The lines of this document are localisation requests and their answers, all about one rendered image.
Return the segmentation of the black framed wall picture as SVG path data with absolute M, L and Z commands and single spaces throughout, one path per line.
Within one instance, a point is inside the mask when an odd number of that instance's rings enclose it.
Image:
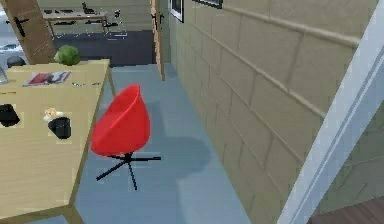
M 223 0 L 193 0 L 193 1 L 203 5 L 214 7 L 217 9 L 221 9 L 223 5 Z
M 170 0 L 170 12 L 180 22 L 184 22 L 184 0 Z

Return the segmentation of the dark round object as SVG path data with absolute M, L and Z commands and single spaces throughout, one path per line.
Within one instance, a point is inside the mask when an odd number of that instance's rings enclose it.
M 13 66 L 24 66 L 26 64 L 25 60 L 20 56 L 11 56 L 7 59 L 7 66 L 9 68 Z

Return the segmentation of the distant wooden dining table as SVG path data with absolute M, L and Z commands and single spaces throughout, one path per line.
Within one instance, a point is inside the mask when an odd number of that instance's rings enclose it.
M 72 12 L 72 13 L 54 13 L 43 14 L 43 19 L 48 23 L 51 36 L 55 37 L 55 32 L 52 26 L 53 21 L 77 21 L 77 20 L 100 20 L 102 33 L 104 36 L 107 35 L 108 31 L 105 28 L 106 24 L 106 12 L 96 12 L 95 14 L 86 14 L 84 12 Z

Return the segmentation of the black flat object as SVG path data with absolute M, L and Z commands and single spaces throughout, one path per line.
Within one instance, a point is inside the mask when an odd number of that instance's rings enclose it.
M 11 104 L 0 105 L 0 123 L 5 127 L 18 124 L 20 121 Z

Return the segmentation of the black cup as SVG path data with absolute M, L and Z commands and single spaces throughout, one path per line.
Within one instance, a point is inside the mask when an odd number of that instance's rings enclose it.
M 59 139 L 68 139 L 71 136 L 71 123 L 68 117 L 58 117 L 48 123 L 48 128 Z

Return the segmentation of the green lettuce head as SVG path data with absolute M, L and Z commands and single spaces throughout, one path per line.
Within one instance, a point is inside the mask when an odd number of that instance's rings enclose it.
M 64 45 L 57 50 L 54 60 L 57 63 L 72 66 L 78 64 L 80 62 L 80 58 L 80 52 L 76 47 Z

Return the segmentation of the small beige figurine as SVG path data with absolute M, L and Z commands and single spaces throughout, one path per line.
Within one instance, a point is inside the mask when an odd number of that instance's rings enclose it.
M 44 120 L 45 121 L 52 121 L 53 119 L 56 119 L 58 117 L 63 116 L 64 113 L 61 111 L 57 111 L 55 108 L 49 108 L 45 111 Z

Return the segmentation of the light wooden table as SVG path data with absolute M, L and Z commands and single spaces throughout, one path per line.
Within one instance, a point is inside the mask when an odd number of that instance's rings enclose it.
M 64 83 L 27 86 L 34 73 L 70 71 Z M 105 81 L 111 81 L 108 59 L 75 66 L 57 63 L 15 66 L 0 85 L 0 104 L 11 104 L 20 122 L 0 125 L 0 224 L 64 216 L 84 224 L 75 198 L 87 158 Z M 71 136 L 59 139 L 48 128 L 45 111 L 55 108 L 71 123 Z

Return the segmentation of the black metal chair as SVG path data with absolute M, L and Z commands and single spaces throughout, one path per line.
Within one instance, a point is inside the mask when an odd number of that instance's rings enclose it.
M 105 19 L 103 27 L 107 29 L 107 34 L 109 35 L 110 40 L 125 39 L 127 37 L 125 26 L 121 19 L 120 9 L 114 11 L 114 16 L 111 21 Z

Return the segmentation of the red and white magazine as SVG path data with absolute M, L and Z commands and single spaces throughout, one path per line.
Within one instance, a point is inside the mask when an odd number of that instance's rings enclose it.
M 23 86 L 39 86 L 39 85 L 50 85 L 50 84 L 61 84 L 66 81 L 66 79 L 71 74 L 70 71 L 62 72 L 40 72 L 34 73 L 28 81 L 26 81 Z

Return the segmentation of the wooden room door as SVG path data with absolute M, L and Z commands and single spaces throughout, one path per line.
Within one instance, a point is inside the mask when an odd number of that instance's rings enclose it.
M 158 71 L 161 77 L 161 80 L 165 80 L 164 73 L 164 61 L 163 61 L 163 48 L 162 48 L 162 40 L 161 40 L 161 32 L 162 32 L 162 17 L 163 15 L 160 12 L 160 0 L 150 0 L 151 3 L 151 14 L 156 13 L 157 17 L 157 26 L 158 30 L 154 30 L 154 24 L 152 20 L 152 31 L 154 35 L 154 45 L 155 45 L 155 59 L 158 67 Z
M 56 48 L 43 19 L 37 0 L 0 0 L 7 19 L 16 34 L 30 64 L 48 64 L 54 61 Z M 30 19 L 22 24 L 25 37 L 22 37 L 13 20 L 14 17 Z

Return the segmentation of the red swivel chair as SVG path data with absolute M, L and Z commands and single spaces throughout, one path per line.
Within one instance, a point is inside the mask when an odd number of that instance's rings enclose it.
M 133 161 L 156 161 L 160 156 L 134 157 L 150 137 L 150 118 L 141 95 L 139 84 L 132 84 L 115 96 L 102 117 L 94 125 L 91 150 L 100 156 L 120 160 L 120 163 L 96 177 L 99 181 L 128 165 L 134 189 L 137 189 L 131 163 Z

